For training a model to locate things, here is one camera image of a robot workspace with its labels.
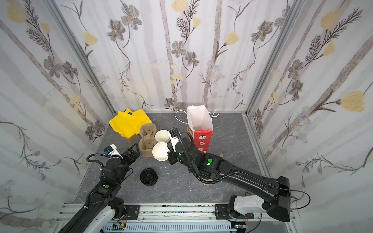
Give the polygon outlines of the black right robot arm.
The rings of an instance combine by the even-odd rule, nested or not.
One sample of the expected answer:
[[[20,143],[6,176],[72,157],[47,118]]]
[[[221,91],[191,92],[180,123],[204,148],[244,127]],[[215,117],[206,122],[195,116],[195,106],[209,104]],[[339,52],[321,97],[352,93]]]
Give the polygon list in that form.
[[[171,141],[167,147],[170,164],[181,163],[204,184],[227,182],[245,189],[263,199],[261,207],[267,215],[278,221],[290,222],[288,178],[280,176],[275,179],[257,175],[217,155],[201,152],[188,137],[182,137],[175,127],[169,131],[169,136]]]

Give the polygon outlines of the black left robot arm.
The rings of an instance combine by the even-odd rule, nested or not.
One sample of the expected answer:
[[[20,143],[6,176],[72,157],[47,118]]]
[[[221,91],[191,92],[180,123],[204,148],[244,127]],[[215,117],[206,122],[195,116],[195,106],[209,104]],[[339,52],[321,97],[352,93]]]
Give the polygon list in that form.
[[[126,174],[140,156],[138,143],[133,144],[120,154],[114,144],[106,147],[102,153],[86,157],[86,161],[100,165],[99,182],[87,194],[83,206],[63,226],[61,233],[102,233],[103,227],[112,219],[126,214],[123,199],[116,197]]]

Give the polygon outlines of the green paper coffee cup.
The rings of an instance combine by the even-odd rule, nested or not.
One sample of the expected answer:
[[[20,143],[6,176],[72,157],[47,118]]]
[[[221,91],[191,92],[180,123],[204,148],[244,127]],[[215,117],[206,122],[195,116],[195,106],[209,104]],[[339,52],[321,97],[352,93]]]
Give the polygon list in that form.
[[[168,160],[169,151],[170,150],[166,142],[159,142],[154,145],[152,155],[157,161],[164,162]]]

